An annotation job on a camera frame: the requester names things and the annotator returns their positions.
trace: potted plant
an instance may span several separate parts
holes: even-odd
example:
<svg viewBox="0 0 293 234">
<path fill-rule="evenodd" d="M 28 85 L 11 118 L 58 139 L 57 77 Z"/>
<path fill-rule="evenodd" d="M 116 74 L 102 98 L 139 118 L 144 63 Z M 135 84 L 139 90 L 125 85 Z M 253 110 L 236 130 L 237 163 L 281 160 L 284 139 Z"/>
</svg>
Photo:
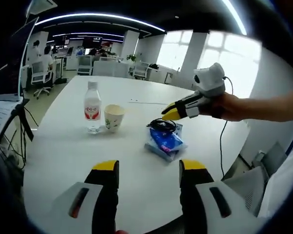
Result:
<svg viewBox="0 0 293 234">
<path fill-rule="evenodd" d="M 131 60 L 133 63 L 136 61 L 136 59 L 137 59 L 137 57 L 134 56 L 133 54 L 127 56 L 127 60 Z"/>
</svg>

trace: bottle label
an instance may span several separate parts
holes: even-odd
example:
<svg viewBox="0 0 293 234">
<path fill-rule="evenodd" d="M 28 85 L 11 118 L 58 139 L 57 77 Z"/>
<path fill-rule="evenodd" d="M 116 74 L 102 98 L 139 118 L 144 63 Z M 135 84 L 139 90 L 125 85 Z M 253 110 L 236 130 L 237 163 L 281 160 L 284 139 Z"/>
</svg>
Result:
<svg viewBox="0 0 293 234">
<path fill-rule="evenodd" d="M 89 120 L 99 120 L 100 119 L 100 106 L 85 106 L 84 116 Z"/>
</svg>

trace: bottle cap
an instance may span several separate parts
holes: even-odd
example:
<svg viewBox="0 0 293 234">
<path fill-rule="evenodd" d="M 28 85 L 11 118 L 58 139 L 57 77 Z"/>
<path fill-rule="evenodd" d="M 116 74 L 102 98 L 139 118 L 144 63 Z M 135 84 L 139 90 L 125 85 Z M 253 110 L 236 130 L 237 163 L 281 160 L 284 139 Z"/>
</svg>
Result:
<svg viewBox="0 0 293 234">
<path fill-rule="evenodd" d="M 97 89 L 98 83 L 95 81 L 88 81 L 88 89 Z"/>
</svg>

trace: water bottle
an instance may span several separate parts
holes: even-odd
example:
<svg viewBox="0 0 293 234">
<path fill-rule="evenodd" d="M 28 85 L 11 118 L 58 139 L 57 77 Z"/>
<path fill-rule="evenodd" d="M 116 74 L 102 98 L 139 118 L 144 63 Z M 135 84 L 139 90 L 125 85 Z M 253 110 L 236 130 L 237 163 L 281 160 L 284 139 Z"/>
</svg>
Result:
<svg viewBox="0 0 293 234">
<path fill-rule="evenodd" d="M 101 99 L 97 82 L 88 81 L 88 91 L 84 97 L 84 116 L 88 131 L 98 133 L 101 125 Z"/>
</svg>

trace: human hand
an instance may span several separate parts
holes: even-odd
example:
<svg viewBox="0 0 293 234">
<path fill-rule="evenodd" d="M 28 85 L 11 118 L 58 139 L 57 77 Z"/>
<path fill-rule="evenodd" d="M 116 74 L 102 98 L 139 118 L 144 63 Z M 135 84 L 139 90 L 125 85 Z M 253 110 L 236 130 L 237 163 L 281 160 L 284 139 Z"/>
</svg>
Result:
<svg viewBox="0 0 293 234">
<path fill-rule="evenodd" d="M 227 93 L 215 98 L 211 106 L 205 109 L 202 114 L 228 121 L 241 121 L 244 119 L 241 99 Z"/>
</svg>

